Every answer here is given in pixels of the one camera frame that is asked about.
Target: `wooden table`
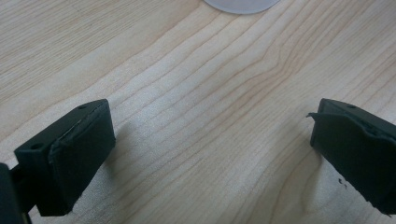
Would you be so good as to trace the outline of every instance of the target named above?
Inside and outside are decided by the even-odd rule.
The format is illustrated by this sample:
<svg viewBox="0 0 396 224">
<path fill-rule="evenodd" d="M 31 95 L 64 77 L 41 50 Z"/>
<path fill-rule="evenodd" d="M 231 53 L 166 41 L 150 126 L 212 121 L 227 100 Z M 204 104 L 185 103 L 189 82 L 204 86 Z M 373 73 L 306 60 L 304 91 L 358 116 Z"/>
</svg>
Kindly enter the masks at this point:
<svg viewBox="0 0 396 224">
<path fill-rule="evenodd" d="M 321 98 L 396 123 L 396 1 L 0 3 L 0 159 L 107 98 L 117 146 L 34 223 L 396 223 L 309 146 Z"/>
</svg>

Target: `black object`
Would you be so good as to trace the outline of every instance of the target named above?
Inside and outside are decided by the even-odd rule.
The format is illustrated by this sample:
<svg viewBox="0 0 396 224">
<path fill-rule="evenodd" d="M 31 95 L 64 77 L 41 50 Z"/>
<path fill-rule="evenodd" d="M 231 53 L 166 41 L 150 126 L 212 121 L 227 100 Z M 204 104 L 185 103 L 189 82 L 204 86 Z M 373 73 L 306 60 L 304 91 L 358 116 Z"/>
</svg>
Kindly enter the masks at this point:
<svg viewBox="0 0 396 224">
<path fill-rule="evenodd" d="M 11 172 L 0 163 L 0 223 L 30 223 L 69 213 L 115 146 L 107 100 L 81 105 L 15 150 Z"/>
<path fill-rule="evenodd" d="M 396 213 L 396 126 L 354 105 L 322 99 L 311 146 L 381 213 Z"/>
</svg>

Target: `hole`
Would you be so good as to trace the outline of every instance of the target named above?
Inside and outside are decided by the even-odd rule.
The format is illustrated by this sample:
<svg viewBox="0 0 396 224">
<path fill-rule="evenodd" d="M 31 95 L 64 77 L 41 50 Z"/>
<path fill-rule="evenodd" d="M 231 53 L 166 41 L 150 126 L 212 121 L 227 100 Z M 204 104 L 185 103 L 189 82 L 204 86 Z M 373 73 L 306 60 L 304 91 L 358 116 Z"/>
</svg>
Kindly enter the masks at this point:
<svg viewBox="0 0 396 224">
<path fill-rule="evenodd" d="M 36 143 L 36 144 L 32 145 L 30 147 L 30 149 L 39 149 L 39 148 L 41 148 L 43 146 L 44 146 L 44 144 L 42 144 L 42 143 Z"/>
</svg>

